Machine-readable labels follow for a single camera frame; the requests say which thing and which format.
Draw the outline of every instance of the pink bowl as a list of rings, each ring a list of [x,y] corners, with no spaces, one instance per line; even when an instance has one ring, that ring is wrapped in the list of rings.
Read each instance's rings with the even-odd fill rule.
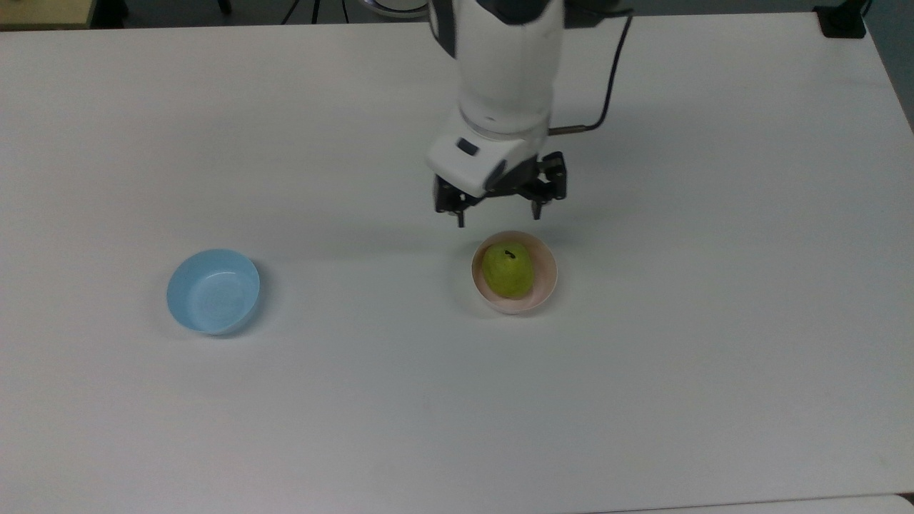
[[[521,298],[505,298],[493,293],[483,277],[483,254],[493,244],[507,241],[519,242],[526,246],[530,252],[530,260],[533,261],[533,287]],[[530,234],[515,230],[498,232],[483,241],[473,255],[472,271],[476,290],[489,306],[503,314],[520,314],[542,304],[555,290],[558,279],[556,259],[549,247]]]

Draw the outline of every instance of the blue bowl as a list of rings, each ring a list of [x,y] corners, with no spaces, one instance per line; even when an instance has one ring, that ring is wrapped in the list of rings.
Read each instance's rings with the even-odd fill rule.
[[[244,327],[258,296],[257,268],[232,250],[205,250],[181,262],[165,295],[175,321],[210,336]]]

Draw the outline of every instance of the white table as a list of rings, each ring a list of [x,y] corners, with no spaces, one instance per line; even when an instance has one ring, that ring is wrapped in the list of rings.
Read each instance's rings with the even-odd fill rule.
[[[556,124],[620,26],[568,33]],[[414,24],[0,34],[0,511],[914,490],[914,137],[869,38],[637,19],[547,149],[569,197],[464,230],[423,164],[456,83]],[[536,316],[472,289],[505,229],[559,260]],[[264,274],[238,337],[165,306],[212,247]]]

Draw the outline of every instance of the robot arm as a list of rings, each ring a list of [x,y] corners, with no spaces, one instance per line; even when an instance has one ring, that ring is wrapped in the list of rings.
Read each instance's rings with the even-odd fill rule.
[[[537,162],[552,110],[563,1],[432,0],[430,24],[461,72],[457,105],[427,156],[435,209],[463,226],[463,212],[483,198],[518,194],[538,219],[543,205],[565,197],[561,154]]]

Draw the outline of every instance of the pear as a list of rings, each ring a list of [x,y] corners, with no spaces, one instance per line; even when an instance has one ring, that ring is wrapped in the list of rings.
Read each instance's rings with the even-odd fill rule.
[[[483,277],[493,293],[520,298],[533,287],[533,261],[519,242],[499,242],[483,255]]]

